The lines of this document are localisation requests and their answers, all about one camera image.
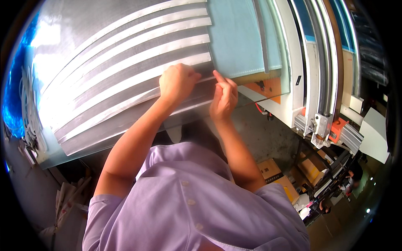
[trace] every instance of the concrete floor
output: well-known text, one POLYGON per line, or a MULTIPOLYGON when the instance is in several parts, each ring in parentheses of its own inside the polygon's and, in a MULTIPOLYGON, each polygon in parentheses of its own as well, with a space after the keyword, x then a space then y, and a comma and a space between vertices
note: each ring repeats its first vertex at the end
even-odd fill
MULTIPOLYGON (((209 117, 204 120, 220 139, 212 120, 209 117)), ((296 153, 298 144, 298 136, 289 127, 277 118, 268 121, 267 116, 262 115, 254 104, 236 108, 232 120, 257 163, 273 158, 284 174, 289 172, 293 161, 291 157, 296 153)), ((181 127, 168 129, 167 132, 174 143, 180 141, 181 127)), ((109 152, 110 149, 107 149, 82 160, 100 173, 109 152)))

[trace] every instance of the person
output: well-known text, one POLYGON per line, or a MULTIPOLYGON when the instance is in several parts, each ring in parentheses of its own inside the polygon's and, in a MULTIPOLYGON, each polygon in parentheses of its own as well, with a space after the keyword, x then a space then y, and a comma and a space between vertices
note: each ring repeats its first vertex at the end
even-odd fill
POLYGON ((352 165, 349 167, 348 172, 349 175, 346 176, 346 178, 352 178, 353 180, 360 181, 361 177, 363 176, 363 169, 357 161, 352 163, 352 165))
POLYGON ((320 214, 329 214, 331 212, 331 207, 327 207, 326 205, 322 205, 324 200, 320 201, 320 204, 318 205, 317 212, 320 214))
POLYGON ((345 177, 342 185, 338 185, 339 189, 345 191, 347 197, 350 196, 353 190, 359 188, 360 180, 363 176, 363 169, 360 164, 355 161, 348 170, 349 175, 345 177))
POLYGON ((209 113, 228 164, 194 142, 151 147, 201 77, 190 66, 170 66, 159 79, 160 98, 110 151, 89 203, 84 251, 310 249, 284 188, 266 185, 231 121, 237 85, 213 74, 209 113))

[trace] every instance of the right hand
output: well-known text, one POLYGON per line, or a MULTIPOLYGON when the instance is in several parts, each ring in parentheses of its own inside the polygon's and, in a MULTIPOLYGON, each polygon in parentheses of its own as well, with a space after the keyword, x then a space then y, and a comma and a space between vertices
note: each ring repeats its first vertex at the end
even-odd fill
POLYGON ((190 95, 200 78, 201 74, 189 65, 179 63, 169 66, 159 79, 160 99, 174 107, 178 106, 190 95))
POLYGON ((216 70, 213 71, 213 75, 218 83, 209 115, 215 124, 228 123, 238 101, 237 84, 229 78, 222 77, 216 70))

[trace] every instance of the cable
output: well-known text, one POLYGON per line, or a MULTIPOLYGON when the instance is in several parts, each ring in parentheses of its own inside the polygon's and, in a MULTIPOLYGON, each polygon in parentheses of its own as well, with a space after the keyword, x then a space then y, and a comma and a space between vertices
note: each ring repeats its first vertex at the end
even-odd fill
POLYGON ((261 109, 260 109, 260 107, 258 106, 257 103, 254 103, 254 104, 255 104, 255 106, 257 107, 257 109, 261 112, 262 115, 267 115, 267 114, 268 114, 268 112, 263 112, 263 111, 261 111, 261 109))

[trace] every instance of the finger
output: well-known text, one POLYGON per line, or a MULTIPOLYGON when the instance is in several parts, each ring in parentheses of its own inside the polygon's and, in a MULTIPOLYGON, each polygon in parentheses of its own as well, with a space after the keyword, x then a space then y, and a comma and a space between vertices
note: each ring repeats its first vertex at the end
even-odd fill
POLYGON ((212 73, 218 82, 226 82, 225 79, 222 77, 222 75, 217 70, 213 70, 212 73))
POLYGON ((237 98, 238 97, 238 93, 237 93, 237 84, 231 80, 230 78, 225 78, 226 82, 228 82, 231 86, 232 86, 232 93, 233 95, 237 98))
POLYGON ((232 93, 232 86, 226 82, 218 83, 221 87, 223 87, 223 95, 222 100, 225 102, 230 102, 230 94, 232 93))
POLYGON ((192 81, 194 81, 194 83, 196 83, 198 80, 201 79, 201 74, 199 74, 199 73, 194 73, 194 74, 192 74, 192 75, 190 76, 190 79, 191 79, 192 81))
POLYGON ((185 65, 185 64, 183 64, 183 63, 180 63, 180 64, 178 64, 178 65, 180 65, 180 67, 181 67, 185 72, 187 72, 189 76, 191 76, 191 75, 193 75, 193 74, 195 73, 194 68, 192 68, 192 67, 189 66, 189 65, 185 65))
POLYGON ((215 87, 215 94, 213 95, 213 100, 212 100, 212 107, 216 107, 218 106, 219 101, 221 100, 223 95, 223 89, 220 86, 216 86, 215 87))

